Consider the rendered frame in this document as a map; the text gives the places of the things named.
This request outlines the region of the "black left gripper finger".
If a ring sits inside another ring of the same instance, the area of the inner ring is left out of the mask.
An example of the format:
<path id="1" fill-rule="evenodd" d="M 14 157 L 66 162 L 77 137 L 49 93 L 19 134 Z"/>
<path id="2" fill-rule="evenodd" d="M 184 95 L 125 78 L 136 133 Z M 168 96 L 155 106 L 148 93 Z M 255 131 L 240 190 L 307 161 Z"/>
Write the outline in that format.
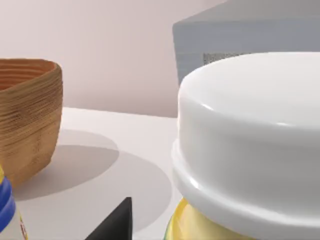
<path id="1" fill-rule="evenodd" d="M 133 240 L 132 198 L 126 197 L 84 240 Z"/>

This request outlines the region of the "yellow bottle with white cap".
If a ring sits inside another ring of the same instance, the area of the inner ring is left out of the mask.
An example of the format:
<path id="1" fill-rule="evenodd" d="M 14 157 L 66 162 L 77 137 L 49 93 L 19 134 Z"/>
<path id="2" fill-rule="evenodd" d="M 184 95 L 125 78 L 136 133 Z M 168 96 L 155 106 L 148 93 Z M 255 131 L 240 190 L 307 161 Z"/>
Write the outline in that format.
<path id="1" fill-rule="evenodd" d="M 229 57 L 178 91 L 173 178 L 211 221 L 259 240 L 320 240 L 320 52 Z"/>

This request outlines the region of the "blue and white bottle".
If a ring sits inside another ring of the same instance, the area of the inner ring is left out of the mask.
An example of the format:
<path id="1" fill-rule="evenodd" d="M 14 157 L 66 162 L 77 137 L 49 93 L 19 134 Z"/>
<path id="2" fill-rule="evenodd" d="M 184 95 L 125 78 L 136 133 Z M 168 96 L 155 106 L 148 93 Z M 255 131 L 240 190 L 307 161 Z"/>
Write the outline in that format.
<path id="1" fill-rule="evenodd" d="M 0 165 L 0 240 L 29 240 L 13 196 L 12 185 Z"/>

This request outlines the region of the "woven wooden basket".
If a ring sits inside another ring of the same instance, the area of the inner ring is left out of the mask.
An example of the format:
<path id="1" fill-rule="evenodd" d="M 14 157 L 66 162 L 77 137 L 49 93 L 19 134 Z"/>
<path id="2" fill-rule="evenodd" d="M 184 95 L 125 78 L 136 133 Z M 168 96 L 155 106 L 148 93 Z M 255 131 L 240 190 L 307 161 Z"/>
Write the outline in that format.
<path id="1" fill-rule="evenodd" d="M 0 58 L 0 166 L 13 188 L 50 162 L 63 108 L 63 72 L 45 59 Z"/>

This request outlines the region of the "grey cabinet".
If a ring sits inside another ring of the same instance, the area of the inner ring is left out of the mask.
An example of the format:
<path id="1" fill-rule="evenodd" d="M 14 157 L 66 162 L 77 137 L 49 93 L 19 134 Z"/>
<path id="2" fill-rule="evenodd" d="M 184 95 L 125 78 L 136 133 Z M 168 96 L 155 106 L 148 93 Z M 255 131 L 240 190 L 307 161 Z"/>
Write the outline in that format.
<path id="1" fill-rule="evenodd" d="M 320 0 L 226 0 L 172 27 L 178 81 L 238 55 L 320 52 Z"/>

